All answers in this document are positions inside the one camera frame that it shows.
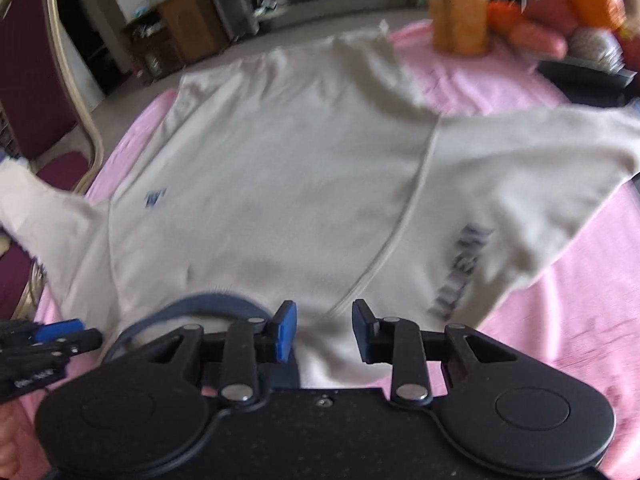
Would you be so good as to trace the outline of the operator hand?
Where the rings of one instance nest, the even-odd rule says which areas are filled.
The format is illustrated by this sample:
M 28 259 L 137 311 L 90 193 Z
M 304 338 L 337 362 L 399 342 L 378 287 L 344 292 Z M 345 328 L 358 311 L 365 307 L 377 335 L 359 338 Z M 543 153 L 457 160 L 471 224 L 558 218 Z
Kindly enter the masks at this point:
M 35 479 L 38 455 L 30 422 L 20 401 L 1 405 L 1 478 Z

